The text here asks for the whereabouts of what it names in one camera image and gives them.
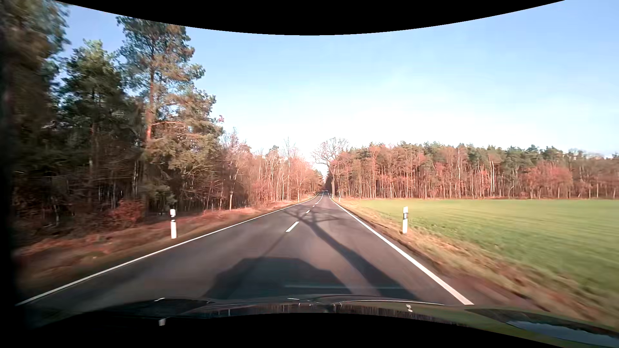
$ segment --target green field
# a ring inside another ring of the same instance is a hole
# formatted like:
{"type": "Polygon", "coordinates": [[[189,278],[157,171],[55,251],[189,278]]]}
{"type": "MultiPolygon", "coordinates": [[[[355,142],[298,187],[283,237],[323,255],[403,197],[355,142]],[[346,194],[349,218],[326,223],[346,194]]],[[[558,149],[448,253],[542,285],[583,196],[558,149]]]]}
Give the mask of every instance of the green field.
{"type": "Polygon", "coordinates": [[[619,293],[619,201],[355,200],[384,217],[517,263],[619,293]]]}

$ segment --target car hood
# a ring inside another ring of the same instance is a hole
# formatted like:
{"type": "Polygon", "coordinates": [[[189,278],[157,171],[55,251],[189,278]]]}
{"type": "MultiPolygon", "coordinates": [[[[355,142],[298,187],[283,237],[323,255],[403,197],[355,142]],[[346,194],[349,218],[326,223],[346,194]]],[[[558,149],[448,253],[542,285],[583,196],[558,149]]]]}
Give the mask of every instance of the car hood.
{"type": "Polygon", "coordinates": [[[563,347],[619,347],[612,328],[542,311],[480,305],[440,305],[362,295],[291,295],[247,300],[159,298],[104,308],[74,317],[81,324],[114,316],[152,325],[166,320],[223,318],[274,313],[378,315],[467,326],[563,347]]]}

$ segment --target treeline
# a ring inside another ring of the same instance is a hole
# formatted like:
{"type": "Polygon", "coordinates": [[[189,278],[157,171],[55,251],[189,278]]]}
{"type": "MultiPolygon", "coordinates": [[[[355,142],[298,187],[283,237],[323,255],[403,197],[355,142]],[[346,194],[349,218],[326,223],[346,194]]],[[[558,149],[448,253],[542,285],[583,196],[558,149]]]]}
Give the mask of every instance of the treeline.
{"type": "Polygon", "coordinates": [[[0,12],[18,220],[232,209],[322,187],[288,141],[264,154],[224,131],[215,96],[196,88],[204,68],[185,27],[119,16],[118,51],[85,41],[63,59],[64,4],[6,0],[0,12]]]}
{"type": "MultiPolygon", "coordinates": [[[[330,139],[321,149],[338,142],[330,139]]],[[[615,199],[619,189],[617,154],[604,158],[554,147],[501,149],[436,142],[339,150],[327,181],[333,181],[341,196],[615,199]]]]}

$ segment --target white post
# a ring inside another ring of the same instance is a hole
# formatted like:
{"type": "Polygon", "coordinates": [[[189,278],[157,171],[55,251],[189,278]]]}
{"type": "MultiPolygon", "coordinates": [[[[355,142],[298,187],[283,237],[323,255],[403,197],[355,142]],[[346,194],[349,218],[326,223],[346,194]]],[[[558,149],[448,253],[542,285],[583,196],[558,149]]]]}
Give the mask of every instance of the white post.
{"type": "Polygon", "coordinates": [[[402,219],[402,234],[406,234],[406,230],[409,227],[409,207],[404,207],[404,218],[402,219]]]}
{"type": "Polygon", "coordinates": [[[176,238],[176,220],[174,217],[176,216],[176,209],[170,209],[170,231],[172,234],[172,239],[176,238]]]}

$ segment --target dry grass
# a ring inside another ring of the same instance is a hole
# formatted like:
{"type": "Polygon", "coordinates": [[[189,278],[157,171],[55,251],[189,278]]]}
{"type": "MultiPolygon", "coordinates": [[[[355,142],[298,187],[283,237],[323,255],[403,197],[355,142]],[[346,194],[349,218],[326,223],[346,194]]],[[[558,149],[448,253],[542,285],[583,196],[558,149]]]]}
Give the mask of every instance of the dry grass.
{"type": "Polygon", "coordinates": [[[619,327],[619,296],[615,292],[583,289],[569,277],[501,257],[500,250],[485,250],[476,243],[456,240],[424,227],[409,227],[408,234],[402,235],[401,220],[364,207],[356,199],[343,199],[340,204],[445,274],[483,279],[528,299],[541,309],[619,327]]]}

